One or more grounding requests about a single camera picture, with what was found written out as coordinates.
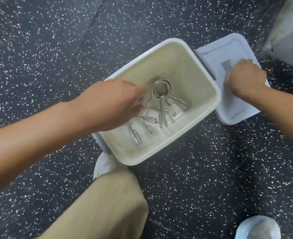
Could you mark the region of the person's left hand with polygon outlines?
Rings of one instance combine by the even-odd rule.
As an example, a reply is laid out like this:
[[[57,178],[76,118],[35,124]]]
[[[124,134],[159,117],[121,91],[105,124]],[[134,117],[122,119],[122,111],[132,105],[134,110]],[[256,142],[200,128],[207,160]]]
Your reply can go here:
[[[128,82],[121,79],[99,81],[77,98],[83,123],[91,132],[109,131],[130,121]]]

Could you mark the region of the person's right hand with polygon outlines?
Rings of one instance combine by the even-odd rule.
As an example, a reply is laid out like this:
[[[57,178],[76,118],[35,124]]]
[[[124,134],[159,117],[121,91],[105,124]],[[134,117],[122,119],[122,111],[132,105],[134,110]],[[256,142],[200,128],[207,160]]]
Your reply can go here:
[[[230,70],[225,75],[225,86],[237,98],[245,99],[252,92],[266,86],[267,73],[257,64],[251,70]]]

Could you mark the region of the white plastic bin lid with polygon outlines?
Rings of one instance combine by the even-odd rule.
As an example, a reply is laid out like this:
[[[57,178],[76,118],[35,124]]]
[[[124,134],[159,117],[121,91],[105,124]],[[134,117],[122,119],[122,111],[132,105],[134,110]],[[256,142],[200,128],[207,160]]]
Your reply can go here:
[[[196,53],[209,71],[221,92],[216,116],[225,125],[237,124],[260,111],[245,101],[233,96],[225,87],[225,75],[240,59],[251,59],[260,67],[254,52],[244,36],[232,33],[198,49]]]

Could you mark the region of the person's left forearm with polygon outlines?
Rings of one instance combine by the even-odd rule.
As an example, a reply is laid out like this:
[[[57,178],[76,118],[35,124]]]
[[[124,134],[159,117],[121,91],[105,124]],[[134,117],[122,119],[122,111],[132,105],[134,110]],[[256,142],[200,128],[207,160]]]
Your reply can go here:
[[[0,191],[45,155],[88,134],[95,108],[92,99],[78,97],[0,128]]]

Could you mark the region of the person's right forearm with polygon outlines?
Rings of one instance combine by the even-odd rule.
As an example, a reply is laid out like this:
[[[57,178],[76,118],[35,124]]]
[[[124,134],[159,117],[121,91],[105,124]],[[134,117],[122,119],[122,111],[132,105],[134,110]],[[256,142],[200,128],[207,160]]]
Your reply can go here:
[[[236,85],[232,92],[260,110],[293,144],[293,95],[265,85]]]

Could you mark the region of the chrome spring barbell collar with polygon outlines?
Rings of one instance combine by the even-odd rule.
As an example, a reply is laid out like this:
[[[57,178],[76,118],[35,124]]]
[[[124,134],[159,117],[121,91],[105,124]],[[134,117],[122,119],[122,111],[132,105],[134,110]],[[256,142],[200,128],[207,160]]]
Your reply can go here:
[[[173,105],[170,102],[168,102],[167,98],[175,101],[175,103],[178,104],[184,110],[186,110],[186,111],[189,110],[191,108],[191,104],[185,102],[182,99],[176,98],[173,95],[171,95],[170,94],[171,89],[172,89],[172,85],[169,80],[164,79],[163,77],[157,77],[152,81],[152,84],[150,87],[151,98],[153,98],[155,100],[164,100],[170,113],[173,116],[176,116],[176,111],[175,111]]]
[[[143,116],[143,115],[137,115],[136,118],[140,118],[143,121],[143,124],[145,125],[147,131],[149,132],[149,134],[151,136],[153,136],[153,130],[152,128],[149,126],[148,123],[152,123],[152,124],[158,124],[158,120],[155,117],[149,117],[149,116]],[[133,141],[136,145],[141,145],[142,144],[142,140],[140,135],[138,134],[138,132],[136,130],[134,130],[132,128],[132,126],[130,125],[129,122],[127,122],[127,127],[129,129],[129,132],[131,133],[131,136],[133,138]]]

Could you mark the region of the grey box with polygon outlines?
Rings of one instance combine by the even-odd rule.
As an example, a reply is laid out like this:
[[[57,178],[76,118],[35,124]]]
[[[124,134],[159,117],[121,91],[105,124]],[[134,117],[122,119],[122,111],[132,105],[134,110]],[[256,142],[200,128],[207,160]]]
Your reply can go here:
[[[263,52],[293,66],[293,0],[285,0]]]

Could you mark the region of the white plastic storage bin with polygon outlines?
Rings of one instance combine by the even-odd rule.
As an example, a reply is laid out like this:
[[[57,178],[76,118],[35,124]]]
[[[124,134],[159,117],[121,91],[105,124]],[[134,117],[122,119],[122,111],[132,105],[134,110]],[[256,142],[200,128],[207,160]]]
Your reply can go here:
[[[211,114],[219,105],[221,92],[212,76],[190,47],[182,40],[167,39],[144,52],[105,80],[123,79],[136,85],[146,84],[146,105],[151,98],[150,87],[155,78],[163,77],[171,83],[170,95],[191,105],[185,111],[173,100],[176,116],[166,112],[168,126],[151,124],[150,135],[142,119],[129,123],[140,136],[137,145],[125,124],[108,132],[93,133],[96,142],[106,154],[113,154],[122,164],[137,165],[159,152]]]

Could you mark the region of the person's white left shoe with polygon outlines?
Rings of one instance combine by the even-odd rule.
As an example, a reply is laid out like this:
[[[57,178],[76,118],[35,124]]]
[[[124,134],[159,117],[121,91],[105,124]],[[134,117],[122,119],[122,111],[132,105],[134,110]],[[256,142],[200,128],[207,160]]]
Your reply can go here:
[[[96,161],[93,172],[93,180],[97,179],[99,176],[105,173],[109,173],[112,170],[120,167],[120,163],[117,161],[113,154],[107,154],[103,152],[102,154],[100,154]]]

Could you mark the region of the person's white shoe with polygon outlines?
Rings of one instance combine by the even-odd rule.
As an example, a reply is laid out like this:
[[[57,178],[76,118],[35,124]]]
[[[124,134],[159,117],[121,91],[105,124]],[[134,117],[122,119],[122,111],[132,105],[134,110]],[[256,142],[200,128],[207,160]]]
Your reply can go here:
[[[99,176],[105,173],[109,173],[112,170],[120,167],[120,163],[117,161],[113,154],[107,154],[103,152],[102,154],[100,154],[96,161],[93,172],[93,180],[97,179]]]
[[[234,239],[286,239],[279,224],[272,218],[256,215],[242,221]]]

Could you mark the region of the person's beige trouser leg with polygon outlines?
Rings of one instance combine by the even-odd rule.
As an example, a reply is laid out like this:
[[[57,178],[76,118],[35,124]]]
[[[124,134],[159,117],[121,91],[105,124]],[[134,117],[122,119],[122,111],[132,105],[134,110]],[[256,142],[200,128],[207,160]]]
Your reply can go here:
[[[136,176],[114,169],[92,185],[36,239],[140,239],[148,204]]]

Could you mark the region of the person's white right shoe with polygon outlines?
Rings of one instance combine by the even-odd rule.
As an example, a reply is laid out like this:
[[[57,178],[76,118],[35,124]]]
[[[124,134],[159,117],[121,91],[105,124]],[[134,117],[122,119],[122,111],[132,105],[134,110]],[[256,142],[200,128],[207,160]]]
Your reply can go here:
[[[256,215],[242,221],[234,239],[286,239],[279,224],[272,218]]]

